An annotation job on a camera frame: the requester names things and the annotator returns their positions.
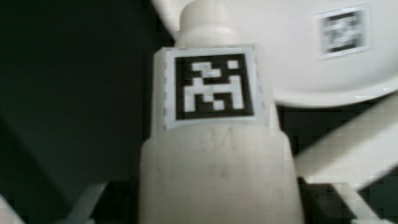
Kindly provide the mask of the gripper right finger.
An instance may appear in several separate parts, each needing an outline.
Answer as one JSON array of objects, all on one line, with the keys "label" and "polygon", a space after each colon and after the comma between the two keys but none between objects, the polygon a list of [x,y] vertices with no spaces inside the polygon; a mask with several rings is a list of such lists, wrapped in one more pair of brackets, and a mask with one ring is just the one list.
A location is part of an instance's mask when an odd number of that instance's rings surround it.
[{"label": "gripper right finger", "polygon": [[345,183],[309,183],[297,178],[306,224],[398,224],[370,208]]}]

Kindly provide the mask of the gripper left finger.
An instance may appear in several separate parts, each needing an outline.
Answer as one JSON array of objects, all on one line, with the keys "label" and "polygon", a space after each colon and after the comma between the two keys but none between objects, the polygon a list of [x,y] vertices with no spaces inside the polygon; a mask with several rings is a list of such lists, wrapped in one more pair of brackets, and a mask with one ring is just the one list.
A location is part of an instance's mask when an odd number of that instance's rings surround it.
[{"label": "gripper left finger", "polygon": [[[29,224],[2,195],[0,224]],[[139,224],[139,181],[89,185],[68,215],[50,224]]]}]

